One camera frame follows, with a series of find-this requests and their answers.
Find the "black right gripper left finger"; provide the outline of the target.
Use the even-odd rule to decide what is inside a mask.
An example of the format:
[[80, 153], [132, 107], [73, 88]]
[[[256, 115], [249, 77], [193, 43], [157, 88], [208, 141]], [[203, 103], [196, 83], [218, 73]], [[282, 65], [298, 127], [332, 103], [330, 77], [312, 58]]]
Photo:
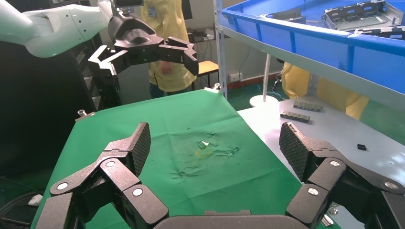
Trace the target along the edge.
[[151, 229], [168, 216], [168, 208], [145, 185], [140, 173], [151, 145], [149, 124], [110, 142], [92, 164], [50, 188], [36, 227], [84, 229], [100, 208], [112, 204], [133, 229]]

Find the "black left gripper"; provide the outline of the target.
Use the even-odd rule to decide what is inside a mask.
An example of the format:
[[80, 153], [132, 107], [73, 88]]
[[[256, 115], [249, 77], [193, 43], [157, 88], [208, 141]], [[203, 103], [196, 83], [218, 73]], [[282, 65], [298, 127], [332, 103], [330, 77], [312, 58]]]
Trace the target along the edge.
[[104, 77], [120, 92], [118, 74], [132, 65], [158, 60], [181, 63], [193, 75], [199, 73], [194, 44], [175, 37], [164, 40], [134, 14], [115, 14], [108, 23], [115, 50], [101, 45], [88, 59], [94, 76]]

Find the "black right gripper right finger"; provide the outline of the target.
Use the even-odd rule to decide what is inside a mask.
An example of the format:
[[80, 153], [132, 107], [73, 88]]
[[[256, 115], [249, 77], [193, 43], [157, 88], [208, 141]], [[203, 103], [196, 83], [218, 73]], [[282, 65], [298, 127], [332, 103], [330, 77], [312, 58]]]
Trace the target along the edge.
[[280, 150], [302, 187], [286, 214], [316, 228], [332, 203], [345, 207], [367, 229], [405, 226], [405, 188], [347, 159], [329, 142], [303, 135], [291, 122], [280, 129]]

